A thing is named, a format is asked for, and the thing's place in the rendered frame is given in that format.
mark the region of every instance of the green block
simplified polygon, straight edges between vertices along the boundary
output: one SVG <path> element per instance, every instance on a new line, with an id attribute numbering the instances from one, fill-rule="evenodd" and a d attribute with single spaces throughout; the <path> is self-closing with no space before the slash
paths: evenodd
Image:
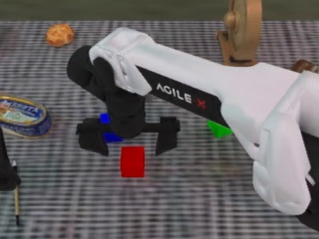
<path id="1" fill-rule="evenodd" d="M 222 126 L 216 122 L 209 120 L 207 124 L 216 138 L 222 138 L 233 133 L 233 131 L 230 128 Z"/>

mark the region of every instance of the white robotic arm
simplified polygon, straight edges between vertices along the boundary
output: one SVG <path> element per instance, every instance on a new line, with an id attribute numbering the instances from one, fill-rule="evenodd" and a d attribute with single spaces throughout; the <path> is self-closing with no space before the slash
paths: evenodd
<path id="1" fill-rule="evenodd" d="M 106 59 L 116 85 L 129 92 L 142 96 L 154 92 L 185 109 L 204 94 L 218 98 L 223 119 L 254 160 L 256 192 L 286 214 L 306 210 L 311 200 L 306 182 L 311 167 L 301 131 L 319 137 L 315 109 L 319 75 L 266 63 L 223 66 L 157 44 L 145 33 L 127 28 L 109 34 L 89 55 L 91 62 Z M 141 69 L 162 76 L 163 81 L 145 77 Z M 202 110 L 194 112 L 205 116 L 209 104 Z"/>

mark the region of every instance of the blue block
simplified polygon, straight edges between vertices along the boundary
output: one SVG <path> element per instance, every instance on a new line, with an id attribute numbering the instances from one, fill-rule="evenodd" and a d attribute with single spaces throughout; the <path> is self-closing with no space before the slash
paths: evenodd
<path id="1" fill-rule="evenodd" d="M 100 123 L 110 123 L 109 115 L 108 114 L 100 114 Z M 123 139 L 118 137 L 114 133 L 103 133 L 103 138 L 106 143 L 114 143 L 114 142 L 122 142 Z"/>

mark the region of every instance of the white cover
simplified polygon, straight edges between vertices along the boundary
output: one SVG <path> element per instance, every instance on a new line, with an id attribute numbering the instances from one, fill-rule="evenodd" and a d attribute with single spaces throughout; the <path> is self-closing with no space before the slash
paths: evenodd
<path id="1" fill-rule="evenodd" d="M 140 66 L 217 96 L 224 119 L 255 160 L 253 185 L 259 196 L 286 214 L 299 215 L 306 210 L 310 164 L 300 127 L 319 136 L 319 75 L 266 63 L 223 66 L 157 44 L 145 33 L 127 28 L 115 30 L 98 46 L 100 51 L 92 51 L 91 60 L 97 55 L 110 60 L 106 53 L 111 51 L 132 69 L 127 81 L 116 81 L 123 89 L 141 95 L 150 91 L 134 67 Z M 116 67 L 118 63 L 114 66 L 121 75 L 123 69 Z"/>

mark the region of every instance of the table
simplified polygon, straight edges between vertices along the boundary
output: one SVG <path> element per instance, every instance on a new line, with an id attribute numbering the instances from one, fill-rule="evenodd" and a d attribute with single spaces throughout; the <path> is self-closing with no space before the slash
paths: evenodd
<path id="1" fill-rule="evenodd" d="M 117 27 L 148 33 L 158 43 L 221 63 L 211 21 L 71 21 L 73 44 L 53 48 L 47 28 L 57 22 L 0 22 L 0 91 L 45 104 L 50 135 L 5 136 L 19 165 L 21 222 L 13 193 L 0 193 L 1 239 L 317 239 L 317 232 L 268 206 L 252 186 L 252 160 L 234 136 L 214 138 L 206 120 L 160 99 L 147 103 L 147 120 L 177 116 L 178 148 L 155 157 L 156 134 L 124 145 L 144 145 L 146 176 L 121 178 L 120 144 L 108 158 L 83 151 L 76 124 L 105 112 L 102 102 L 66 76 L 70 55 Z M 319 22 L 263 23 L 258 60 L 290 68 L 319 63 Z"/>

